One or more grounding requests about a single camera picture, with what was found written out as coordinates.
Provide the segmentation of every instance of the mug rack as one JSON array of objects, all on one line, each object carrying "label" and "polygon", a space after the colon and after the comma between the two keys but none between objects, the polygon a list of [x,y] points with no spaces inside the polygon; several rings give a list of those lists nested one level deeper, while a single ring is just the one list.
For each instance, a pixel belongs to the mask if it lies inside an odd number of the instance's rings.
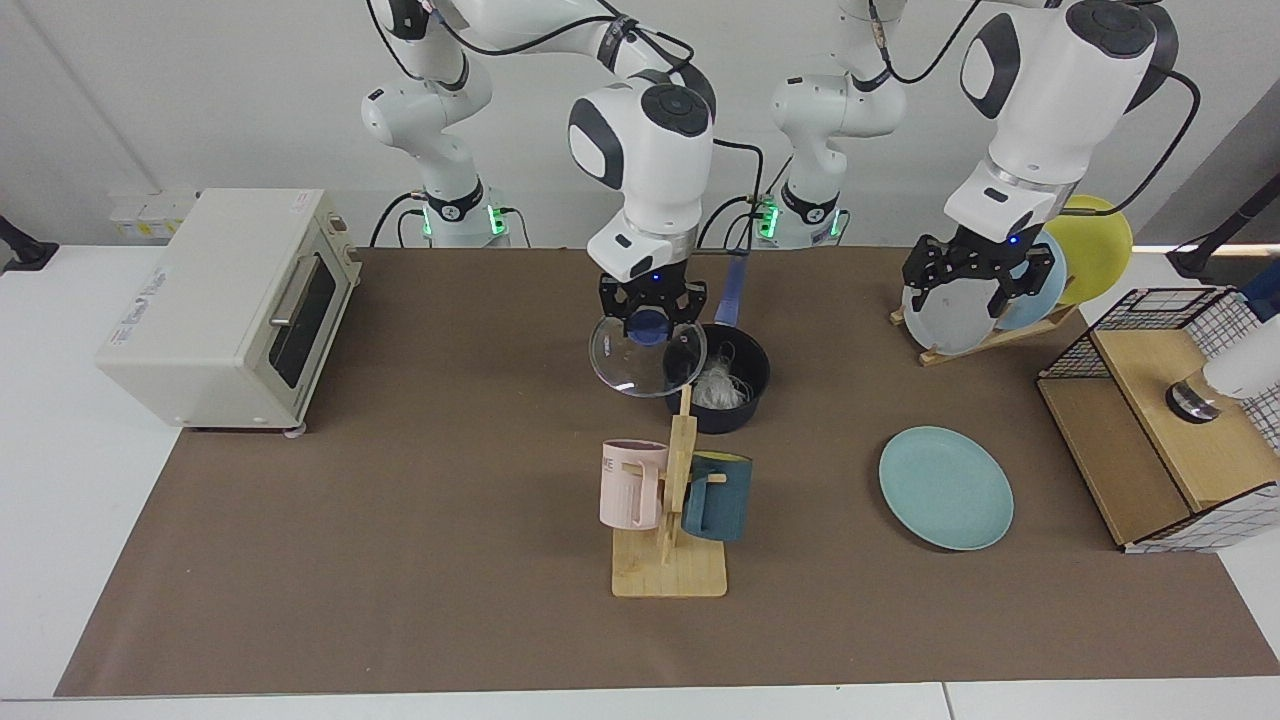
[{"label": "mug rack", "polygon": [[[692,389],[680,391],[680,414],[671,418],[671,443],[663,514],[652,530],[613,530],[613,594],[616,597],[723,597],[728,592],[724,543],[681,529],[698,418],[690,415]],[[708,482],[724,482],[712,475]]]}]

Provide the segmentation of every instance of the dark teal mug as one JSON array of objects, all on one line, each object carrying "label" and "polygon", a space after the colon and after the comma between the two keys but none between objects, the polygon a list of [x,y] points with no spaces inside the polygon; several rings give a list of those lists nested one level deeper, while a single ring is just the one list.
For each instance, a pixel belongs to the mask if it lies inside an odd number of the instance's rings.
[{"label": "dark teal mug", "polygon": [[751,459],[730,452],[698,451],[690,471],[681,527],[721,542],[742,538],[751,493]]}]

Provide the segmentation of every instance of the oven handle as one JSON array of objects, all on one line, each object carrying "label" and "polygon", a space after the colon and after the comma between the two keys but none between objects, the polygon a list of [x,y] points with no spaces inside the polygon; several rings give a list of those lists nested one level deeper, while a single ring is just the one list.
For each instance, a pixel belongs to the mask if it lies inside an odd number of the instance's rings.
[{"label": "oven handle", "polygon": [[284,286],[284,295],[280,297],[280,304],[271,313],[273,325],[278,328],[293,325],[298,319],[298,310],[302,309],[302,300],[307,296],[307,291],[311,290],[311,281],[315,279],[319,268],[320,255],[311,255],[310,258],[298,260],[298,264],[293,266],[293,275],[289,277],[289,283]]}]

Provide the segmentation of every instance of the brown tablecloth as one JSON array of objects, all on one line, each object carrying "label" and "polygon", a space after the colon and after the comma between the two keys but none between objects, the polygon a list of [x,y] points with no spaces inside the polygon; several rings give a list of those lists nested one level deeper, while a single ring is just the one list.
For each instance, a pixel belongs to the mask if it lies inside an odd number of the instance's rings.
[{"label": "brown tablecloth", "polygon": [[[1280,670],[1217,557],[1112,547],[1033,382],[1078,320],[924,369],[886,319],[901,251],[753,258],[741,327],[773,383],[751,424],[700,438],[756,460],[728,596],[616,600],[600,442],[664,441],[668,419],[591,373],[590,260],[366,258],[311,432],[183,433],[58,694]],[[692,266],[722,284],[723,259]],[[920,424],[1002,464],[1016,516],[995,547],[938,551],[891,515],[879,452]]]}]

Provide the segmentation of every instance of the oven door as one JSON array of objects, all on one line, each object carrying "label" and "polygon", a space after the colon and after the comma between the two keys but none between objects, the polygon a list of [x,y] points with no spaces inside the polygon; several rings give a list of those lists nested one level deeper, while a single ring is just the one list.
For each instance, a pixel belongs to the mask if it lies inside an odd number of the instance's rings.
[{"label": "oven door", "polygon": [[300,420],[349,293],[338,256],[312,222],[270,315],[266,357],[259,366],[268,387]]}]

